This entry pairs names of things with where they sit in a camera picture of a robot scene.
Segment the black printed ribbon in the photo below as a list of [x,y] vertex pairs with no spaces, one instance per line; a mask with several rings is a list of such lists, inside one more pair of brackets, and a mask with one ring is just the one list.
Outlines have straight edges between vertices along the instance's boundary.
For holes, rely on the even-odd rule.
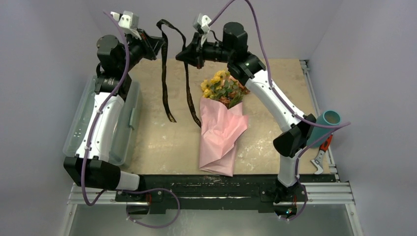
[[[168,47],[169,47],[169,40],[166,35],[166,33],[163,31],[162,26],[166,25],[167,27],[175,30],[182,38],[183,44],[182,49],[186,48],[186,37],[185,35],[176,28],[173,24],[171,24],[169,21],[165,19],[161,19],[157,22],[156,26],[159,28],[162,34],[162,47],[161,47],[161,55],[162,55],[162,73],[161,73],[161,82],[162,82],[162,103],[163,107],[166,113],[167,118],[170,122],[177,122],[174,116],[172,115],[170,108],[169,108],[169,100],[168,100],[168,88],[166,84],[167,79],[167,55],[168,55]],[[190,91],[190,85],[189,85],[189,68],[188,63],[184,62],[184,69],[185,69],[185,79],[186,79],[186,99],[187,99],[187,105],[189,108],[189,111],[191,113],[191,116],[194,120],[194,122],[201,128],[202,123],[200,119],[197,117],[195,106],[192,99],[192,94]]]

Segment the flower bouquet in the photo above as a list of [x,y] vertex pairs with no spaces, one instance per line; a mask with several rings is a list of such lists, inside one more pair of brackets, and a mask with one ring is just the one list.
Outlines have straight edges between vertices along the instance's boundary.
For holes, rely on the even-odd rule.
[[202,97],[218,101],[228,109],[234,107],[250,93],[250,90],[235,79],[228,70],[219,70],[211,79],[200,84]]

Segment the pink wrapping paper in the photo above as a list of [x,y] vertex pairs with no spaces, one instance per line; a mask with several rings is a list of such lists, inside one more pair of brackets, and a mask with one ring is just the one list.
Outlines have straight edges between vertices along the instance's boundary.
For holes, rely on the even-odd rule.
[[248,128],[243,103],[227,108],[219,101],[201,98],[200,115],[199,169],[232,177],[238,138]]

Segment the clear plastic storage box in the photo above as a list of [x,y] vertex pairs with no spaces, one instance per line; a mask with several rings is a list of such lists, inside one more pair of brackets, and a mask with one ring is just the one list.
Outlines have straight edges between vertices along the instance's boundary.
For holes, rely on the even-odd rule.
[[[93,76],[85,86],[63,146],[63,153],[67,157],[85,156],[91,124],[109,95],[108,92],[97,94],[94,91],[96,80],[97,76]],[[137,81],[131,82],[126,99],[115,95],[106,102],[94,128],[89,159],[97,156],[99,160],[116,166],[130,164],[136,143],[141,105],[142,94]]]

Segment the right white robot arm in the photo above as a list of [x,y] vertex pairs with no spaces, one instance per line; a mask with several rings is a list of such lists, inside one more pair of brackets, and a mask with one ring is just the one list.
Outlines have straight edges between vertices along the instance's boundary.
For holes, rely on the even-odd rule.
[[280,90],[272,80],[268,62],[263,63],[248,50],[248,34],[242,24],[228,22],[223,27],[221,42],[208,42],[210,27],[207,23],[194,23],[196,29],[192,41],[176,59],[198,69],[205,61],[224,62],[231,75],[248,88],[273,115],[282,134],[273,140],[280,154],[277,176],[280,184],[277,196],[290,199],[296,192],[294,185],[298,177],[298,155],[305,149],[311,136],[316,118],[305,115]]

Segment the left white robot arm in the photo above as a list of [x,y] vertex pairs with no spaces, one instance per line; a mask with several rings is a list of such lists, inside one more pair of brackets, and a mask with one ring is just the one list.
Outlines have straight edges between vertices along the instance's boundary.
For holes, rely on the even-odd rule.
[[99,64],[80,103],[63,166],[80,187],[127,190],[141,201],[147,188],[140,176],[120,168],[138,124],[140,89],[128,72],[142,59],[155,60],[164,41],[141,29],[125,40],[109,34],[96,43]]

